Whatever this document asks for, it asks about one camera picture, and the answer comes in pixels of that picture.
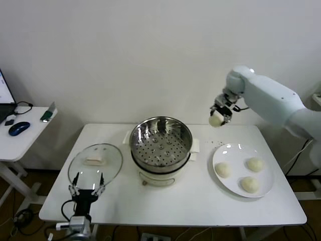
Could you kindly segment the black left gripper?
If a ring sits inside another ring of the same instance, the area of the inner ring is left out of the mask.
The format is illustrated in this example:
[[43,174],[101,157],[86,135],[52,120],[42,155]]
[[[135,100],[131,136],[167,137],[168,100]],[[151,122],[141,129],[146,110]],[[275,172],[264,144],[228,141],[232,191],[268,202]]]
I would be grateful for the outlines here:
[[77,182],[79,178],[79,172],[76,174],[71,185],[69,185],[69,191],[72,195],[72,201],[76,203],[74,211],[75,216],[89,216],[91,204],[98,200],[104,192],[104,178],[101,173],[99,185],[94,190],[79,190]]

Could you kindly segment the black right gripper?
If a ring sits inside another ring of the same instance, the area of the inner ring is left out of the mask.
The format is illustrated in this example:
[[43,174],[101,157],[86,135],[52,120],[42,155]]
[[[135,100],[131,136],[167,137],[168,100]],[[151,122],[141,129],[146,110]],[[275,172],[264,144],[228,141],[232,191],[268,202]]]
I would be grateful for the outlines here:
[[222,122],[222,125],[226,125],[231,121],[232,110],[235,105],[235,101],[230,101],[228,99],[218,99],[217,105],[213,105],[210,107],[210,115],[214,115],[217,112],[223,114],[224,121]]

